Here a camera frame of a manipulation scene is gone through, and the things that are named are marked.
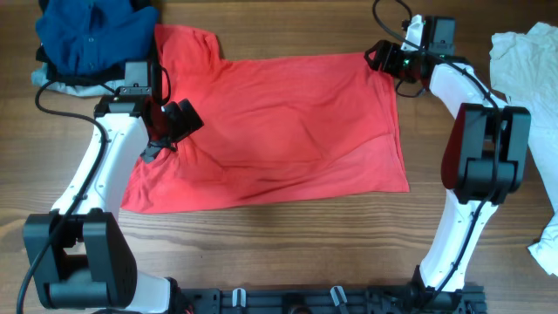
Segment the red printed t-shirt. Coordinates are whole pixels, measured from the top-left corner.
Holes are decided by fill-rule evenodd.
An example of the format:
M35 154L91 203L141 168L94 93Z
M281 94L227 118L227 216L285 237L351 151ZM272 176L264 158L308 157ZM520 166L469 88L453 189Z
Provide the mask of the red printed t-shirt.
M360 53L229 61L217 36L154 31L163 89L202 128L138 161L121 206L142 214L409 191L392 78Z

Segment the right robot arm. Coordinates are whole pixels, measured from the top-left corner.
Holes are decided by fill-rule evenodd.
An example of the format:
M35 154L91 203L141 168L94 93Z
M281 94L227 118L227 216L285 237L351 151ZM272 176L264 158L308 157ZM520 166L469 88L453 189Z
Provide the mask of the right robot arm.
M408 311L456 311L470 302L465 273L483 228L522 183L531 115L493 97L464 57L381 40L364 59L373 71L421 83L455 118L441 162L442 218L400 303Z

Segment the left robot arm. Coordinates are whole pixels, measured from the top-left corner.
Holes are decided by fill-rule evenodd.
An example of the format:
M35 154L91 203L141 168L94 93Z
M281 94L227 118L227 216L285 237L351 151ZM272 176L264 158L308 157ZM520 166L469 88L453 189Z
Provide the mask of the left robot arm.
M118 212L135 162L200 129L201 117L187 99L162 106L150 95L120 95L103 97L88 120L92 140L71 184L49 213L24 224L30 268L17 311L34 283L47 309L193 312L175 280L138 270Z

